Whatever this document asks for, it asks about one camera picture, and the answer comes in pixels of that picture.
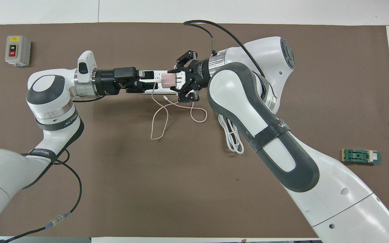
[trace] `green circuit component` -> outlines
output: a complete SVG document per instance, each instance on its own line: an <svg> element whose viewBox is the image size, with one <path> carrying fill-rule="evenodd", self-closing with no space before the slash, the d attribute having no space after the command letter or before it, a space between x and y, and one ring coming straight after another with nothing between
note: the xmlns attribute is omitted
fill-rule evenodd
<svg viewBox="0 0 389 243"><path fill-rule="evenodd" d="M376 150L342 149L341 161L367 164L380 164L381 153Z"/></svg>

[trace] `electrical outlet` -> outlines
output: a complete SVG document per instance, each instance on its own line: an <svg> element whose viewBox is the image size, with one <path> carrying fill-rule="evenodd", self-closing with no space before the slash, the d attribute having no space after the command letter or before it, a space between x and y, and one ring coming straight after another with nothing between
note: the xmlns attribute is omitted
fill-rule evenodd
<svg viewBox="0 0 389 243"><path fill-rule="evenodd" d="M144 79L142 82L148 82L148 83L154 83L157 81L156 86L158 86L158 89L154 90L154 94L174 94L176 95L177 92L170 90L169 88L165 89L162 88L162 74L167 74L167 71L163 70L153 70L154 72L154 79ZM176 77L178 78L176 80L176 88L181 89L182 85L185 83L185 72L179 72L176 74ZM153 92L152 89L146 90L144 94L151 94Z"/></svg>

